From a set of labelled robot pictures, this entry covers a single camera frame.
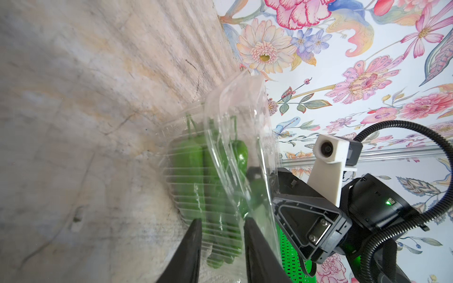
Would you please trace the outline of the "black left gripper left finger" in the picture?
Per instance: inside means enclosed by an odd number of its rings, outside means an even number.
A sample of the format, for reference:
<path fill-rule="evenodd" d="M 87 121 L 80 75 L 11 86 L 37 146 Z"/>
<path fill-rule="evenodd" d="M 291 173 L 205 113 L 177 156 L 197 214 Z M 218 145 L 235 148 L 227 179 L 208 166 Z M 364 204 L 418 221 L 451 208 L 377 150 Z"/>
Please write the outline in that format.
<path fill-rule="evenodd" d="M 202 221 L 194 219 L 157 283 L 197 283 L 202 251 Z"/>

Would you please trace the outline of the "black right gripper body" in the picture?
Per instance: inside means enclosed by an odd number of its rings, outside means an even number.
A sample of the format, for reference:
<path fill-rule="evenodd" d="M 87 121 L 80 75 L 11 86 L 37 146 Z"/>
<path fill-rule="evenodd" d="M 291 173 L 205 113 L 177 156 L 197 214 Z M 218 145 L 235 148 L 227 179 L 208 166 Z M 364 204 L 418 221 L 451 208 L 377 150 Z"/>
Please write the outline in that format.
<path fill-rule="evenodd" d="M 352 226 L 336 248 L 345 255 L 354 277 L 361 276 L 361 257 L 366 242 L 374 234 L 419 215 L 403 197 L 370 174 L 356 178 L 342 187 L 340 209 Z M 372 258 L 371 271 L 379 283 L 409 283 L 396 264 L 396 240 L 400 232 L 379 246 Z"/>

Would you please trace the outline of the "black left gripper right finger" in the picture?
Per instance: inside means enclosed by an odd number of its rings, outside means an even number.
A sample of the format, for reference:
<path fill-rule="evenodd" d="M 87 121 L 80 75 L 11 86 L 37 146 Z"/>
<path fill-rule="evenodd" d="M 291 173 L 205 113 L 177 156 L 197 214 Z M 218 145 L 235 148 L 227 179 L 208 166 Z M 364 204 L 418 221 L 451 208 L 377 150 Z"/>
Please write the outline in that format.
<path fill-rule="evenodd" d="M 249 283 L 291 283 L 252 217 L 244 224 L 247 280 Z"/>

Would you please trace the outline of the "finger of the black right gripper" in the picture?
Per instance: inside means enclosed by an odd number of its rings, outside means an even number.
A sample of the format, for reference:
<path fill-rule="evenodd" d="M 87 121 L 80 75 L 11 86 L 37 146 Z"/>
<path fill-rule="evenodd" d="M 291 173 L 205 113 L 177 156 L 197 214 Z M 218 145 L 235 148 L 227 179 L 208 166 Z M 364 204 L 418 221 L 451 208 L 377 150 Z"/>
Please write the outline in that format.
<path fill-rule="evenodd" d="M 339 250 L 352 220 L 287 169 L 278 168 L 277 176 L 271 203 L 278 226 L 301 259 L 324 263 Z"/>

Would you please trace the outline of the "green plastic mesh basket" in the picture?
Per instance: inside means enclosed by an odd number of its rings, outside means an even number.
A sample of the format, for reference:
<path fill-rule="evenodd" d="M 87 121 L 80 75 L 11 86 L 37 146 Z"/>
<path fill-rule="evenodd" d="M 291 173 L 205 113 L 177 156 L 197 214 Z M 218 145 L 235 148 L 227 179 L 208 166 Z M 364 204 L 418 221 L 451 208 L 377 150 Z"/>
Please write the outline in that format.
<path fill-rule="evenodd" d="M 280 241 L 281 263 L 287 276 L 293 283 L 315 283 L 316 276 L 307 276 L 303 273 L 297 251 L 290 244 L 284 232 L 277 226 Z"/>

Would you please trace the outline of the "green peppers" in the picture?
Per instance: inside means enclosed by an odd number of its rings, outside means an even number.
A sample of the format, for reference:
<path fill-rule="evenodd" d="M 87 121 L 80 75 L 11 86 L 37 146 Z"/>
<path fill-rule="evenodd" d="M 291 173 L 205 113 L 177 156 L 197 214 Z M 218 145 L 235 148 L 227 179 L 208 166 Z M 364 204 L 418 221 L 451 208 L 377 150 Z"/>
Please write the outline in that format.
<path fill-rule="evenodd" d="M 233 264 L 242 253 L 239 213 L 248 213 L 248 204 L 235 193 L 232 204 L 218 174 L 215 160 L 200 123 L 186 116 L 186 129 L 168 151 L 167 181 L 184 222 L 202 221 L 204 241 L 211 247 L 206 263 L 213 269 Z"/>

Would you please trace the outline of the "clear pepper container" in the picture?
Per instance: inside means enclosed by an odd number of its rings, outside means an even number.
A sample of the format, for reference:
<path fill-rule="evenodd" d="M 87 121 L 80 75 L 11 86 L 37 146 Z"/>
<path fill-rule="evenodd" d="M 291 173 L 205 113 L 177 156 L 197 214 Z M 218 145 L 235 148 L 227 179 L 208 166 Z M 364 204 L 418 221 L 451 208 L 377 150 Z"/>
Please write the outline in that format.
<path fill-rule="evenodd" d="M 278 152 L 264 77 L 246 71 L 233 75 L 202 99 L 183 108 L 161 129 L 159 167 L 178 212 L 166 169 L 171 143 L 181 137 L 186 129 L 187 115 L 202 125 L 230 202 L 233 204 L 235 193 L 239 193 L 248 204 L 246 215 L 236 214 L 243 240 L 242 253 L 234 259 L 233 264 L 213 269 L 206 263 L 211 247 L 202 237 L 202 263 L 210 271 L 234 280 L 243 280 L 246 277 L 244 224 L 247 217 L 255 220 L 272 251 L 279 253 L 270 200 L 272 188 L 277 184 Z"/>

